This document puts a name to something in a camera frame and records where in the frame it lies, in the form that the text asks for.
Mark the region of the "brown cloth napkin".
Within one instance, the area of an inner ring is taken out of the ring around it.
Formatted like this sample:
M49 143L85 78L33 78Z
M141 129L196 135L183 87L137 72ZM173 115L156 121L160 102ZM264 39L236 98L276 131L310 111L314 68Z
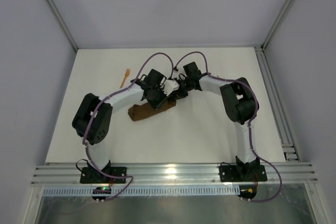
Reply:
M148 102L142 105L135 104L128 109L128 116L134 122L141 121L163 113L175 106L176 101L165 101L159 109L152 108Z

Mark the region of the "orange plastic fork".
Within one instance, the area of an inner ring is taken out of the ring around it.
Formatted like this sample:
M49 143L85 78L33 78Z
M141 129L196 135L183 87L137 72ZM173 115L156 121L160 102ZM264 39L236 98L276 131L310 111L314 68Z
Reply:
M130 75L130 68L127 68L125 73L124 73L124 77L123 77L123 80L121 82L120 89L123 88L123 86L124 86L127 78L129 77L129 75Z

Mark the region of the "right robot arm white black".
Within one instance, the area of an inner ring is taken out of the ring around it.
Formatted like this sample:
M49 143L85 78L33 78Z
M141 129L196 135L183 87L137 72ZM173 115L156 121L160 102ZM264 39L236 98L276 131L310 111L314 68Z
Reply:
M252 182L261 169L260 158L253 148L252 120L259 104L245 78L223 79L209 73L201 73L197 64L183 66L177 78L180 88L176 98L184 98L191 90L208 91L222 97L227 117L234 123L237 139L235 164L222 162L219 166L221 182Z

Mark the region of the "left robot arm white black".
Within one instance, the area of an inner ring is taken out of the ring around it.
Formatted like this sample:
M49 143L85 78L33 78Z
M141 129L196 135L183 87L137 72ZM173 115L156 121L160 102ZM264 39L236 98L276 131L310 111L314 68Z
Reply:
M132 121L148 119L176 105L169 101L169 96L178 88L176 81L152 69L149 74L138 76L127 87L110 95L100 97L93 93L86 94L72 121L72 127L82 137L87 155L87 165L81 170L80 182L114 181L124 184L127 175L111 167L104 144L112 115L128 108Z

